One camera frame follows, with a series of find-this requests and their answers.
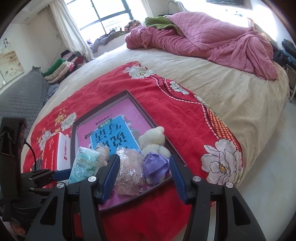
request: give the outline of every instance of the gray sofa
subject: gray sofa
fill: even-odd
[[[0,124],[3,117],[26,118],[28,137],[34,121],[43,107],[50,84],[43,78],[40,68],[32,70],[0,94]]]

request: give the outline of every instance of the metal bolt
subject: metal bolt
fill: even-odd
[[[192,178],[195,182],[200,182],[202,179],[201,179],[201,177],[199,177],[199,176],[194,176],[193,178]]]
[[[227,183],[225,184],[225,186],[228,187],[228,188],[233,188],[233,183],[231,183],[231,182],[227,182]]]
[[[58,184],[57,184],[57,188],[63,188],[64,186],[65,186],[64,183],[58,183]]]
[[[91,183],[94,182],[95,180],[96,180],[95,176],[91,176],[91,177],[88,178],[88,181],[91,182]]]

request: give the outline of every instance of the red box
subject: red box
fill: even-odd
[[[58,132],[45,143],[42,169],[61,171],[70,168],[70,138]],[[53,188],[56,183],[54,181],[43,188]]]

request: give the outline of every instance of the floor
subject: floor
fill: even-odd
[[[267,241],[276,241],[296,210],[296,100],[287,101],[279,124],[238,190],[254,213]],[[211,209],[208,241],[214,239]],[[185,229],[173,240],[181,241]]]

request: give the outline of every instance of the window frame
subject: window frame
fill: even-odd
[[[67,3],[67,5],[69,5],[69,4],[71,4],[71,3],[75,2],[75,1],[76,0],[73,0],[73,1],[71,1],[69,3]],[[92,22],[92,23],[90,23],[90,24],[88,24],[88,25],[80,28],[80,30],[86,29],[87,27],[92,26],[95,23],[101,23],[101,25],[102,25],[102,27],[104,29],[105,34],[107,34],[107,32],[105,30],[105,27],[102,24],[102,21],[107,20],[109,18],[113,18],[113,17],[119,16],[119,15],[122,15],[122,14],[125,14],[125,13],[128,13],[128,15],[129,15],[129,17],[130,17],[131,20],[133,19],[133,15],[131,14],[131,9],[129,8],[126,0],[121,0],[122,1],[122,4],[124,6],[124,9],[125,9],[124,11],[113,13],[113,14],[111,14],[109,16],[106,16],[106,17],[103,17],[103,18],[100,18],[99,14],[98,14],[98,11],[96,10],[96,7],[95,7],[93,1],[92,0],[90,0],[90,1],[91,1],[91,4],[92,4],[92,7],[94,8],[94,10],[96,12],[96,15],[98,16],[98,20],[96,20],[96,21],[94,21],[94,22]]]

